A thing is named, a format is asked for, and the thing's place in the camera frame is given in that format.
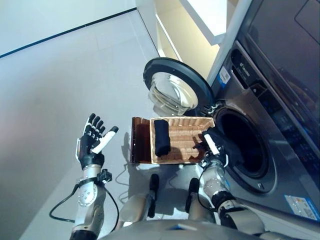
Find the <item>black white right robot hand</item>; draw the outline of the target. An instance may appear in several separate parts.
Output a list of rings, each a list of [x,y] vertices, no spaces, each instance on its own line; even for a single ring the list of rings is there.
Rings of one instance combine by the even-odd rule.
[[[200,166],[203,169],[209,168],[214,162],[222,164],[223,168],[226,168],[229,164],[229,159],[222,146],[216,145],[212,137],[206,133],[202,136],[204,141],[197,142],[192,148],[197,149],[199,152],[204,152],[203,157],[200,160]]]

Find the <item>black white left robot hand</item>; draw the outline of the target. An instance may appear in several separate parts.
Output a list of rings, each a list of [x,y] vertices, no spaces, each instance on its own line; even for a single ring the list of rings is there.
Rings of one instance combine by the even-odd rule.
[[[105,157],[102,150],[119,131],[117,126],[113,126],[104,133],[106,127],[99,116],[92,113],[83,128],[82,136],[76,141],[76,160],[80,163],[82,170],[91,166],[104,165]]]

